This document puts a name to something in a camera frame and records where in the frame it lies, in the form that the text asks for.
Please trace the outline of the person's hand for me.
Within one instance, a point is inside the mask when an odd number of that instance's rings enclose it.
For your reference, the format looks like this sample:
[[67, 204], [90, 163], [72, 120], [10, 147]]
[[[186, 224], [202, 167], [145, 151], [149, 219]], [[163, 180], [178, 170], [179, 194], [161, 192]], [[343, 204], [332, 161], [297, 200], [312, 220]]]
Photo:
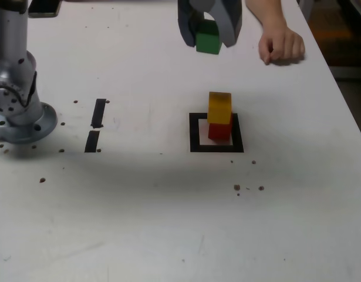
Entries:
[[284, 25], [263, 27], [260, 38], [259, 56], [264, 64], [282, 61], [301, 61], [305, 55], [303, 38]]

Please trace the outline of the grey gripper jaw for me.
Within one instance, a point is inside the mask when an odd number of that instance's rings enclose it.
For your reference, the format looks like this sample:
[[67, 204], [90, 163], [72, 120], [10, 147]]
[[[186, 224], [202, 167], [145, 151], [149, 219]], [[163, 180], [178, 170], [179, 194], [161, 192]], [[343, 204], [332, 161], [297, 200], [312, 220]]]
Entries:
[[195, 47], [195, 37], [199, 24], [204, 20], [204, 14], [190, 5], [189, 0], [178, 0], [178, 27], [187, 46]]
[[215, 20], [219, 37], [226, 47], [237, 43], [242, 27], [241, 0], [195, 0], [190, 4], [199, 12], [206, 12]]

